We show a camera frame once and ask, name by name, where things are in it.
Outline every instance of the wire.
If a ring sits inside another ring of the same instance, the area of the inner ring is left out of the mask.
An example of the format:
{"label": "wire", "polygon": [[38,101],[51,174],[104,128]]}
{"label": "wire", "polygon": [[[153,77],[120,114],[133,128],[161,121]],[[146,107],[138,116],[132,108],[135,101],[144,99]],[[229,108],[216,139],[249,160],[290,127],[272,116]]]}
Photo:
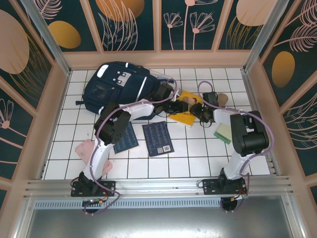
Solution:
{"label": "wire", "polygon": [[70,182],[70,186],[71,186],[71,187],[73,187],[73,182],[74,182],[76,179],[79,179],[79,177],[74,178],[74,179]]}
{"label": "wire", "polygon": [[248,164],[254,157],[256,157],[256,156],[261,156],[261,155],[267,155],[269,152],[272,151],[273,146],[274,146],[274,144],[275,144],[275,138],[274,138],[273,132],[272,132],[271,128],[265,123],[265,121],[263,121],[261,118],[259,118],[258,116],[254,115],[254,114],[252,114],[252,113],[245,112],[245,111],[243,111],[243,110],[237,110],[237,109],[234,109],[234,108],[228,108],[228,107],[222,108],[222,107],[217,107],[217,106],[215,106],[215,105],[212,105],[212,104],[206,102],[206,101],[203,99],[203,97],[201,96],[201,93],[200,93],[200,91],[199,91],[199,88],[200,88],[200,86],[201,86],[202,83],[207,83],[207,84],[211,87],[211,91],[212,91],[212,92],[213,92],[213,86],[212,86],[211,83],[209,83],[208,81],[201,81],[201,82],[198,84],[198,95],[199,95],[199,97],[203,100],[203,102],[204,102],[206,105],[208,105],[208,106],[210,106],[210,107],[213,107],[213,108],[216,108],[216,109],[228,110],[228,111],[231,111],[231,112],[234,112],[234,113],[244,113],[244,114],[247,114],[247,115],[253,117],[254,119],[258,120],[259,122],[261,122],[261,123],[264,125],[264,127],[268,130],[269,134],[271,135],[271,145],[270,145],[270,147],[269,147],[267,150],[265,150],[264,152],[262,152],[262,153],[251,155],[251,156],[244,162],[244,164],[242,165],[242,167],[241,167],[241,169],[240,169],[240,172],[239,172],[239,173],[240,173],[240,175],[242,175],[242,174],[243,174],[243,171],[244,171],[244,169],[245,169],[245,167],[247,166],[247,164]]}
{"label": "wire", "polygon": [[[174,81],[174,83],[175,83],[175,89],[177,89],[177,82],[176,82],[176,80],[174,80],[174,79],[169,79],[169,80],[167,80],[167,83],[168,83],[169,81]],[[152,105],[152,104],[163,103],[163,102],[166,102],[166,101],[168,101],[168,100],[173,99],[174,96],[175,96],[175,94],[176,94],[176,92],[177,92],[177,90],[174,90],[173,93],[171,93],[171,94],[169,95],[169,97],[167,97],[166,99],[163,99],[163,100],[161,100],[161,101],[157,101],[157,102],[144,102],[144,101],[139,101],[139,102],[132,103],[132,104],[130,104],[130,105],[123,106],[123,107],[121,107],[121,108],[117,108],[117,109],[113,110],[113,111],[106,117],[106,119],[101,123],[101,125],[99,126],[99,128],[98,128],[98,130],[97,130],[97,133],[96,133],[96,140],[98,141],[98,144],[97,144],[97,146],[95,147],[95,149],[93,150],[93,153],[92,153],[91,159],[90,159],[90,163],[89,163],[90,175],[91,175],[93,181],[94,181],[99,187],[105,189],[106,191],[116,193],[116,194],[118,195],[118,197],[117,197],[114,201],[112,201],[110,204],[108,204],[108,206],[106,206],[105,208],[99,209],[98,211],[96,211],[96,212],[94,212],[94,213],[91,213],[92,216],[93,216],[94,214],[99,214],[99,213],[104,212],[105,210],[107,210],[107,209],[108,209],[110,206],[112,206],[112,205],[120,198],[120,196],[121,196],[121,194],[120,194],[119,192],[117,192],[116,190],[111,190],[111,189],[109,189],[109,188],[103,186],[101,183],[99,183],[99,182],[96,180],[96,178],[95,178],[95,176],[94,176],[94,173],[93,173],[93,160],[94,160],[94,157],[95,157],[95,154],[96,154],[97,150],[98,150],[98,149],[100,148],[100,146],[101,146],[101,140],[100,140],[100,138],[99,138],[99,135],[100,135],[100,132],[101,132],[101,129],[103,128],[103,126],[106,124],[106,122],[107,122],[116,112],[118,112],[118,111],[120,111],[120,110],[129,108],[129,107],[131,107],[131,106],[140,105],[140,104],[143,104],[143,105]],[[84,212],[85,212],[85,214],[87,215],[88,212],[86,211],[86,207],[87,207],[87,206],[84,207]]]}

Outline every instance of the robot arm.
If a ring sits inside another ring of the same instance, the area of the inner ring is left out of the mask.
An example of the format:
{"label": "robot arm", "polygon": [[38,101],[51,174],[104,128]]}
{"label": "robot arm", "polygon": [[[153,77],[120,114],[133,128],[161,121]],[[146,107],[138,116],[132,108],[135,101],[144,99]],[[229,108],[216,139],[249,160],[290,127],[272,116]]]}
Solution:
{"label": "robot arm", "polygon": [[[215,92],[205,93],[203,96],[209,103],[217,105]],[[103,166],[108,159],[110,150],[122,137],[130,121],[140,117],[158,114],[161,111],[172,114],[188,111],[188,105],[185,102],[167,101],[162,104],[151,105],[146,104],[148,101],[147,99],[143,99],[141,102],[144,103],[137,105],[135,103],[128,105],[112,103],[102,111],[100,118],[95,124],[96,132],[111,112],[118,107],[122,107],[122,110],[115,113],[111,118],[112,120],[108,120],[101,128],[101,144],[98,144],[98,140],[95,142],[95,148],[98,147],[98,149],[93,158],[92,171],[96,179],[102,177]],[[225,109],[214,109],[199,103],[192,106],[190,112],[203,122],[220,122],[231,126],[232,143],[235,151],[229,163],[221,170],[219,176],[220,189],[225,190],[228,184],[232,183],[232,181],[238,181],[242,177],[242,172],[249,162],[248,159],[268,147],[268,136],[265,128],[261,123],[246,114],[237,114]],[[260,116],[260,113],[257,111],[251,113]],[[82,178],[80,179],[82,181],[93,180],[90,173],[90,163],[87,164],[80,178]]]}

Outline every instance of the white tile floor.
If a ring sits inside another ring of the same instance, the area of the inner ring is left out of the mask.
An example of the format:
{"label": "white tile floor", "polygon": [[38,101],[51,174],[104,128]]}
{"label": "white tile floor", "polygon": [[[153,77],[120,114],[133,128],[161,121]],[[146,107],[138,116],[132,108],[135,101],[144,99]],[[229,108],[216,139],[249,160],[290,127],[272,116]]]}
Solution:
{"label": "white tile floor", "polygon": [[[238,68],[174,68],[156,69],[178,80],[183,90],[197,93],[202,80],[209,81],[217,93],[225,93],[229,100],[226,106],[250,111],[240,69]],[[93,125],[98,116],[87,111],[84,105],[75,105],[81,100],[84,87],[95,70],[73,71],[64,100],[50,157],[43,179],[72,179],[84,169],[85,164],[75,153],[75,148],[84,140],[95,140]],[[208,85],[201,86],[202,92],[210,91]],[[117,155],[111,151],[109,157],[113,169],[104,177],[107,179],[179,178],[217,176],[229,161],[233,152],[232,144],[227,145],[213,134],[219,123],[209,128],[200,126],[198,120],[191,128],[171,122],[165,114],[151,121],[132,122],[139,147]],[[143,124],[167,121],[168,130],[175,152],[149,158],[144,139]],[[265,157],[251,161],[246,172],[252,175],[269,175]]]}

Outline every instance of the tile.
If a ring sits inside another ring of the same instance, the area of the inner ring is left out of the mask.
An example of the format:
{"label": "tile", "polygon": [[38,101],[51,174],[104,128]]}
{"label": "tile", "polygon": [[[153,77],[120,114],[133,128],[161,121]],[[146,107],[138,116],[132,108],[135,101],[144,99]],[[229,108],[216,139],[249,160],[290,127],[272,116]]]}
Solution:
{"label": "tile", "polygon": [[197,79],[211,79],[210,68],[196,68]]}
{"label": "tile", "polygon": [[187,139],[205,138],[204,128],[200,125],[199,122],[195,122],[192,127],[186,126],[186,136]]}
{"label": "tile", "polygon": [[209,157],[211,176],[218,176],[223,167],[228,164],[228,157]]}
{"label": "tile", "polygon": [[65,97],[63,109],[79,109],[80,105],[76,105],[76,101],[81,101],[81,95],[70,95]]}
{"label": "tile", "polygon": [[239,68],[226,68],[228,79],[242,79],[241,70]]}
{"label": "tile", "polygon": [[85,169],[86,164],[82,160],[70,160],[68,162],[65,179],[74,179]]}
{"label": "tile", "polygon": [[196,80],[196,73],[194,68],[181,68],[180,69],[181,80]]}
{"label": "tile", "polygon": [[69,142],[54,142],[50,156],[50,160],[68,160],[71,141]]}
{"label": "tile", "polygon": [[149,178],[168,178],[168,158],[149,159]]}
{"label": "tile", "polygon": [[148,177],[147,159],[130,159],[128,164],[128,179],[145,179]]}
{"label": "tile", "polygon": [[225,143],[220,139],[207,139],[208,156],[226,156]]}
{"label": "tile", "polygon": [[71,160],[80,159],[79,155],[77,155],[77,153],[75,152],[75,149],[81,143],[83,143],[83,141],[73,141],[73,144],[71,146],[69,159],[71,159]]}
{"label": "tile", "polygon": [[[197,88],[198,88],[198,85],[200,84],[200,82],[202,82],[202,81],[203,81],[203,80],[197,80]],[[207,83],[202,83],[202,84],[200,85],[199,91],[200,91],[201,93],[209,93],[209,92],[214,91],[214,87],[213,87],[212,80],[209,79],[209,80],[205,80],[205,81],[209,82],[212,87],[211,87],[209,84],[207,84]]]}
{"label": "tile", "polygon": [[59,124],[76,124],[78,113],[78,109],[62,110],[59,119]]}
{"label": "tile", "polygon": [[107,174],[107,179],[126,179],[128,175],[128,160],[109,160],[112,169]]}
{"label": "tile", "polygon": [[189,177],[188,158],[169,158],[168,160],[171,178]]}
{"label": "tile", "polygon": [[229,80],[231,92],[246,92],[243,80]]}
{"label": "tile", "polygon": [[94,125],[76,125],[74,140],[82,141],[92,138]]}
{"label": "tile", "polygon": [[58,125],[55,141],[72,141],[75,125]]}
{"label": "tile", "polygon": [[208,157],[189,158],[190,177],[210,177]]}
{"label": "tile", "polygon": [[214,136],[214,133],[215,133],[216,130],[219,128],[220,123],[213,122],[210,127],[207,127],[207,126],[209,126],[209,123],[204,123],[204,125],[206,125],[206,127],[204,128],[204,130],[205,130],[205,137],[206,137],[206,138],[216,138],[216,137]]}
{"label": "tile", "polygon": [[77,124],[95,124],[95,117],[96,114],[88,110],[81,109],[79,110]]}
{"label": "tile", "polygon": [[235,106],[235,109],[237,110],[243,110],[245,112],[250,112],[252,111],[251,106]]}
{"label": "tile", "polygon": [[197,89],[196,80],[182,80],[182,90],[190,93],[196,93],[198,91]]}
{"label": "tile", "polygon": [[189,139],[187,140],[187,146],[189,157],[207,156],[205,139]]}
{"label": "tile", "polygon": [[180,71],[178,68],[166,68],[165,75],[170,76],[175,80],[180,80]]}
{"label": "tile", "polygon": [[50,160],[45,174],[45,180],[65,179],[68,160]]}
{"label": "tile", "polygon": [[167,129],[171,139],[185,139],[186,138],[185,126],[180,123],[168,122]]}
{"label": "tile", "polygon": [[145,124],[142,124],[142,123],[132,124],[132,127],[134,129],[134,133],[137,137],[137,140],[145,140],[143,127],[142,127],[143,125],[145,125]]}
{"label": "tile", "polygon": [[230,92],[228,80],[213,80],[215,92]]}
{"label": "tile", "polygon": [[231,156],[234,152],[233,144],[231,142],[230,144],[225,144],[225,145],[226,145],[227,155],[229,158],[231,158]]}
{"label": "tile", "polygon": [[249,98],[247,93],[232,93],[234,105],[249,106]]}
{"label": "tile", "polygon": [[148,149],[145,143],[145,140],[138,141],[139,146],[130,150],[129,159],[131,158],[147,158],[148,157]]}
{"label": "tile", "polygon": [[85,83],[84,82],[76,82],[69,83],[67,95],[83,95]]}
{"label": "tile", "polygon": [[164,69],[163,68],[151,68],[150,71],[155,71],[157,73],[161,73],[161,74],[165,74]]}
{"label": "tile", "polygon": [[218,94],[219,93],[223,93],[225,95],[228,96],[228,102],[226,103],[226,107],[233,107],[234,106],[234,103],[233,103],[233,98],[232,98],[232,94],[231,93],[228,93],[228,92],[217,92]]}
{"label": "tile", "polygon": [[224,68],[211,68],[212,79],[227,79],[226,70]]}
{"label": "tile", "polygon": [[171,140],[171,141],[174,147],[174,152],[168,154],[170,158],[171,157],[188,157],[186,139]]}
{"label": "tile", "polygon": [[129,150],[122,151],[120,153],[115,154],[114,149],[110,150],[109,159],[128,159],[129,158]]}
{"label": "tile", "polygon": [[89,70],[86,77],[86,82],[89,82],[91,77],[96,73],[96,70]]}
{"label": "tile", "polygon": [[87,70],[73,70],[70,82],[85,82]]}
{"label": "tile", "polygon": [[250,161],[252,175],[269,175],[265,156],[256,156]]}

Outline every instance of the backpack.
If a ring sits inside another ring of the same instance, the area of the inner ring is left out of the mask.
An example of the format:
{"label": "backpack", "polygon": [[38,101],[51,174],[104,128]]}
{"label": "backpack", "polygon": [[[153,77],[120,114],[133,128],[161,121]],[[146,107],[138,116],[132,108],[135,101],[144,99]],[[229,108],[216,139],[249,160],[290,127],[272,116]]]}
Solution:
{"label": "backpack", "polygon": [[88,82],[83,100],[76,101],[76,105],[85,104],[87,110],[100,115],[110,102],[134,103],[156,92],[161,81],[142,66],[119,61],[104,63]]}

